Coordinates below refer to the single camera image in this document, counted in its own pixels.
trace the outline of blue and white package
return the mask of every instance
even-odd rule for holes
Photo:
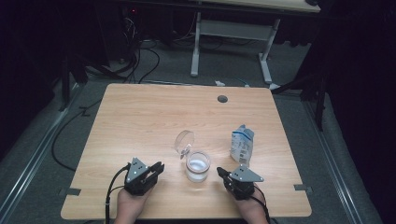
[[[254,132],[247,129],[245,124],[241,125],[232,133],[230,154],[233,159],[249,167],[251,155],[253,154]]]

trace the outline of white substance in jar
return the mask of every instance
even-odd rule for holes
[[[192,182],[202,182],[207,178],[210,159],[204,152],[191,153],[186,161],[187,178]]]

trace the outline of jar lid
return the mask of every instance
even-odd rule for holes
[[[175,151],[180,155],[180,159],[189,154],[192,144],[194,143],[194,133],[188,130],[181,132],[175,141]]]

